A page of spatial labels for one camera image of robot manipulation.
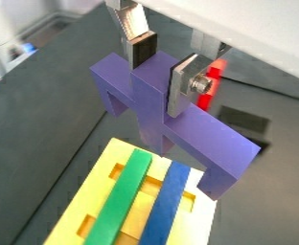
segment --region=green block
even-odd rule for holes
[[[107,197],[104,207],[84,241],[84,245],[113,244],[132,207],[151,162],[152,154],[135,149],[115,183],[111,194]]]

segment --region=purple block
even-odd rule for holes
[[[259,147],[192,104],[177,118],[165,113],[169,68],[177,60],[157,52],[136,69],[117,54],[90,67],[107,111],[136,112],[141,141],[164,155],[173,144],[205,165],[199,189],[216,200],[247,169]]]

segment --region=blue block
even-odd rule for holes
[[[172,162],[164,177],[163,187],[149,213],[137,243],[139,245],[165,244],[189,171],[189,167]]]

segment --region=yellow block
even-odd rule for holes
[[[117,139],[111,139],[74,199],[46,238],[45,245],[82,244],[135,148],[137,147]],[[137,244],[163,185],[171,160],[156,154],[152,155],[152,164],[117,236],[115,243],[117,245]],[[191,168],[167,244],[207,244],[216,202],[196,188],[201,175],[201,171]]]

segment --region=black cable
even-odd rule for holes
[[[226,79],[226,80],[231,80],[231,81],[239,82],[239,83],[242,83],[242,84],[244,84],[244,85],[248,85],[248,86],[251,86],[251,87],[254,87],[254,88],[258,88],[258,89],[266,90],[266,91],[268,91],[268,92],[276,93],[276,94],[279,94],[279,95],[282,95],[282,96],[287,96],[287,97],[290,97],[291,99],[299,100],[299,97],[294,97],[294,96],[287,95],[287,94],[284,94],[284,93],[282,93],[282,92],[279,92],[279,91],[276,91],[276,90],[272,90],[272,89],[268,89],[268,88],[259,87],[259,86],[256,86],[256,85],[254,85],[254,84],[250,84],[250,83],[247,83],[247,82],[244,82],[244,81],[242,81],[242,80],[236,80],[236,79],[227,78],[227,77],[222,77],[222,78]]]

